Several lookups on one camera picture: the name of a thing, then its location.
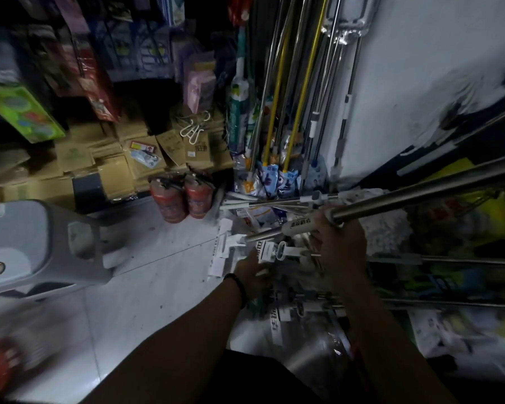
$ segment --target floor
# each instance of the floor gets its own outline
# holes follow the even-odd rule
[[[167,224],[151,198],[99,215],[125,236],[130,257],[103,286],[48,299],[20,314],[50,355],[11,395],[77,403],[150,334],[188,311],[220,279],[208,278],[215,224]]]

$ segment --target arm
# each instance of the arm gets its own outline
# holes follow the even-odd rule
[[[250,299],[270,285],[269,275],[256,276],[264,268],[256,251],[236,265],[234,273]],[[241,304],[236,282],[222,281],[193,309],[144,340],[83,404],[195,402],[226,347]]]
[[[409,340],[367,277],[367,240],[358,221],[333,227],[322,212],[319,227],[321,262],[343,299],[364,366],[382,402],[456,403],[424,357]]]

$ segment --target gray plastic stool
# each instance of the gray plastic stool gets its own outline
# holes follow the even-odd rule
[[[0,296],[39,299],[110,278],[93,219],[37,200],[0,203]]]

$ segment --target person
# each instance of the person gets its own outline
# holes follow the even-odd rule
[[[322,212],[315,214],[315,222],[314,242],[333,290],[343,299],[372,401],[456,403],[370,283],[367,242],[359,222],[334,227]],[[268,402],[319,402],[273,359],[258,361],[234,352],[237,356],[228,360],[225,348],[243,292],[255,299],[271,285],[270,272],[257,276],[265,268],[255,252],[240,261],[235,277],[223,280],[202,302],[144,340],[82,403],[250,402],[262,397]]]

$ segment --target hand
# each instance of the hand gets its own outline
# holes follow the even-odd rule
[[[364,270],[367,260],[367,239],[358,220],[347,221],[342,228],[333,226],[322,207],[314,214],[318,232],[312,233],[312,244],[320,251],[320,261],[331,275],[341,268],[358,267]]]
[[[266,274],[256,276],[256,274],[264,269],[269,271]],[[249,252],[247,258],[239,261],[236,264],[234,274],[239,278],[249,300],[256,299],[264,289],[269,289],[273,284],[274,272],[272,264],[259,263],[256,249]]]

